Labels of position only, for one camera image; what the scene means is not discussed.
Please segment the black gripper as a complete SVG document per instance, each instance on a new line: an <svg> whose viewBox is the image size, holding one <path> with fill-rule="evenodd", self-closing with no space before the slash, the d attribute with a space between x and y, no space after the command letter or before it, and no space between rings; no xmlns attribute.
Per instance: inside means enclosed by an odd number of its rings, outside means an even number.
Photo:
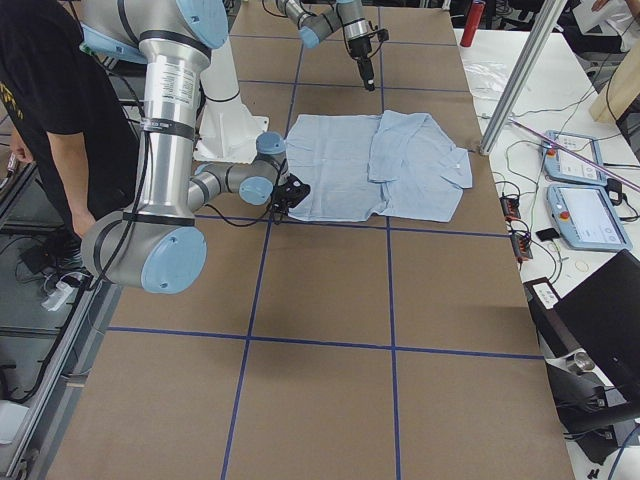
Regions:
<svg viewBox="0 0 640 480"><path fill-rule="evenodd" d="M369 58L371 53L370 39L367 36L352 38L348 41L348 49L350 57L356 61L359 75L363 80L365 89L367 91L374 91L374 71Z"/></svg>
<svg viewBox="0 0 640 480"><path fill-rule="evenodd" d="M274 190L271 198L270 211L273 213L288 213L300 203L300 187L296 185L282 185Z"/></svg>

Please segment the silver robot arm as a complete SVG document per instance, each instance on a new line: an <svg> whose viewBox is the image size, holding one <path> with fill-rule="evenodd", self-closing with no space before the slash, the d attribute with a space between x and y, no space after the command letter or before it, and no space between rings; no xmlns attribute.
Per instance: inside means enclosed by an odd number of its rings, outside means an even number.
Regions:
<svg viewBox="0 0 640 480"><path fill-rule="evenodd" d="M310 192L290 173L284 139L257 137L250 163L211 162L191 173L200 77L226 46L220 1L89 1L84 49L146 66L140 148L131 205L98 220L81 254L97 281L175 294L200 275L207 257L196 210L225 193L285 215Z"/></svg>
<svg viewBox="0 0 640 480"><path fill-rule="evenodd" d="M364 88L375 90L375 75L371 39L378 38L382 44L388 39L386 29L374 27L364 16L360 1L334 1L324 11L315 13L301 1L274 1L276 11L261 1L263 10L275 17L290 20L297 28L298 36L306 49L314 49L336 32L342 34L349 57L356 63Z"/></svg>

